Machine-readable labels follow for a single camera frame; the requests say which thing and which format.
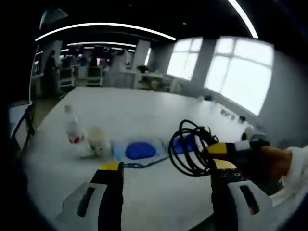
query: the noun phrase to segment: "coiled black cable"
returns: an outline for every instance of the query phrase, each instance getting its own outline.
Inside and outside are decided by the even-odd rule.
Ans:
[[[184,123],[189,123],[195,126],[194,129],[189,129],[189,128],[183,128]],[[189,152],[188,152],[188,139],[186,136],[190,136],[190,142],[192,143],[192,148],[193,152],[200,162],[200,164],[204,168],[200,168],[190,157]],[[199,137],[200,143],[203,147],[203,151],[201,152],[195,142],[195,137]],[[178,157],[177,152],[175,151],[174,147],[174,140],[178,139],[180,146],[183,148],[184,151],[184,156],[187,161],[188,166],[186,166]],[[213,169],[216,169],[216,164],[212,158],[209,157],[209,153],[206,149],[206,146],[204,143],[206,143],[208,146],[213,145],[215,143],[218,143],[219,140],[216,136],[212,136],[211,130],[208,127],[208,131],[205,130],[204,127],[199,127],[195,123],[193,123],[190,120],[183,120],[180,123],[179,130],[174,133],[172,136],[169,146],[168,146],[168,154],[170,157],[170,160],[174,167],[180,171],[181,173],[185,174],[186,176],[191,176],[191,177],[201,177],[201,176],[209,176],[211,174],[211,171]],[[181,167],[179,167],[173,158],[176,158],[178,163],[180,164]]]

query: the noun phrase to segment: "plastic bottle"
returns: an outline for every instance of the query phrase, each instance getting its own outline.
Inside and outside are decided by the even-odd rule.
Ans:
[[[71,105],[65,105],[66,133],[70,143],[79,143],[83,140],[83,132],[78,125],[77,118]]]

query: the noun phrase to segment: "cup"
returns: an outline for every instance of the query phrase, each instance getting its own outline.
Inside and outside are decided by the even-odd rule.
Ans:
[[[94,126],[88,129],[87,140],[92,152],[104,160],[112,160],[110,142],[104,136],[101,128]]]

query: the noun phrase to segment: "ceiling light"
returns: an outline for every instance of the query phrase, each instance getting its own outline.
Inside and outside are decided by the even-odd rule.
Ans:
[[[112,45],[120,45],[120,46],[128,46],[128,47],[137,47],[133,44],[120,43],[120,42],[76,42],[70,43],[68,46],[82,45],[82,44],[112,44]]]
[[[236,0],[227,0],[231,6],[233,6],[233,8],[237,11],[237,13],[240,15],[240,17],[242,18],[242,20],[244,21],[244,23],[246,24],[248,30],[250,31],[252,37],[259,38],[258,34],[254,28],[254,26],[252,25],[251,21],[249,20],[249,18],[247,17],[247,15],[245,14],[245,12],[243,11],[243,9],[241,8],[241,6],[236,2]]]
[[[119,47],[112,47],[111,49],[112,49],[112,50],[118,50],[118,51],[123,50],[123,48],[119,48]]]
[[[51,32],[48,32],[48,33],[38,37],[37,39],[35,39],[35,41],[39,41],[40,39],[42,39],[42,38],[44,38],[48,35],[51,35],[53,33],[56,33],[56,32],[62,31],[62,30],[67,30],[67,29],[81,27],[81,26],[121,26],[121,27],[128,27],[128,28],[132,28],[132,29],[136,29],[136,30],[143,30],[143,31],[150,32],[150,33],[153,33],[153,34],[156,34],[156,35],[160,35],[160,36],[163,36],[165,38],[171,39],[173,41],[176,40],[174,37],[171,37],[169,35],[157,32],[155,30],[150,30],[150,29],[147,29],[147,28],[144,28],[144,27],[140,27],[140,26],[133,26],[133,25],[122,24],[122,23],[81,23],[81,24],[65,26],[65,27],[53,30]]]

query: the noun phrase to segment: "potted plant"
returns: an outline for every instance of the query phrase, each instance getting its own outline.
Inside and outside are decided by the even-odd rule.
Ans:
[[[137,66],[137,70],[139,70],[141,73],[144,73],[144,72],[148,71],[149,68],[145,65],[139,65],[139,66]]]

